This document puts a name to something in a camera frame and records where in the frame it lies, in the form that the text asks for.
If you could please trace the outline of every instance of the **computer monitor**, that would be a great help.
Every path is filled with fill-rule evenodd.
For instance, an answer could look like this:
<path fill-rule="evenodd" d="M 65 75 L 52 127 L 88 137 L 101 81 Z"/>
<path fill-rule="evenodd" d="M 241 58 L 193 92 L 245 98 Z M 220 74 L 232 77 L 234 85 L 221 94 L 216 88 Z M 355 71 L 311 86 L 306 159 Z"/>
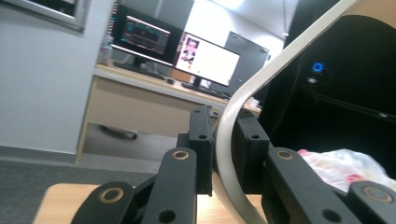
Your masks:
<path fill-rule="evenodd" d="M 221 97 L 201 87 L 201 80 L 206 79 L 222 86 L 229 86 L 238 61 L 239 54 L 185 33 L 175 68 L 195 76 L 193 84 L 183 83 L 183 87 Z"/>
<path fill-rule="evenodd" d="M 150 76 L 155 74 L 141 63 L 173 66 L 183 30 L 120 4 L 114 6 L 110 27 L 113 49 L 134 55 L 134 63 L 114 63 L 117 67 Z"/>

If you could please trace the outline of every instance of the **white wall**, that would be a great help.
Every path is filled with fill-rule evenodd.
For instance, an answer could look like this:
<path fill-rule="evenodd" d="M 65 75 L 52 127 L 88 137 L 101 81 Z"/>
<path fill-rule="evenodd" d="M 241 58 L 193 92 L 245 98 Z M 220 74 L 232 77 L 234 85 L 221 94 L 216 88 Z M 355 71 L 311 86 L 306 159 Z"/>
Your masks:
<path fill-rule="evenodd" d="M 75 154 L 112 1 L 80 34 L 0 5 L 0 146 Z"/>
<path fill-rule="evenodd" d="M 269 49 L 272 58 L 283 49 L 284 40 L 261 27 L 211 1 L 195 1 L 187 21 L 186 32 L 224 46 L 230 31 Z"/>

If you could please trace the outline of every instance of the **black plastic bracket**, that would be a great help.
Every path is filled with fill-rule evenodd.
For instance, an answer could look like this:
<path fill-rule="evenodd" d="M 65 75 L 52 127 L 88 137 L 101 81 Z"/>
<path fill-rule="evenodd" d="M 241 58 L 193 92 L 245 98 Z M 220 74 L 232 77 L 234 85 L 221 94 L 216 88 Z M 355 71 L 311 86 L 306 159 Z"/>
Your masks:
<path fill-rule="evenodd" d="M 242 109 L 233 128 L 233 166 L 246 194 L 262 194 L 262 162 L 270 139 L 254 115 Z"/>
<path fill-rule="evenodd" d="M 364 223 L 394 223 L 396 220 L 396 192 L 383 185 L 354 182 L 346 196 L 346 203 Z"/>
<path fill-rule="evenodd" d="M 171 149 L 165 153 L 159 173 L 135 189 L 124 182 L 95 189 L 72 223 L 195 223 L 196 169 L 193 150 Z"/>
<path fill-rule="evenodd" d="M 290 215 L 289 223 L 361 223 L 297 152 L 270 148 L 265 169 Z M 273 212 L 263 209 L 265 214 Z"/>
<path fill-rule="evenodd" d="M 212 195 L 213 150 L 215 140 L 209 116 L 210 107 L 199 106 L 191 111 L 190 130 L 181 133 L 178 147 L 188 147 L 197 154 L 197 194 Z"/>

